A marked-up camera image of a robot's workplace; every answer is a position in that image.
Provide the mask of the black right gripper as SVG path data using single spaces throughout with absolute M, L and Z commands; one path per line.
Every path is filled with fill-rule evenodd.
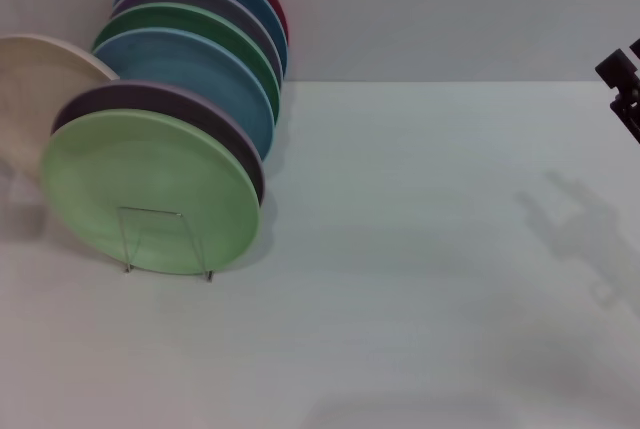
M 640 39 L 632 43 L 630 49 L 640 57 Z M 640 143 L 637 67 L 621 49 L 616 49 L 595 67 L 595 72 L 610 89 L 619 91 L 610 108 Z

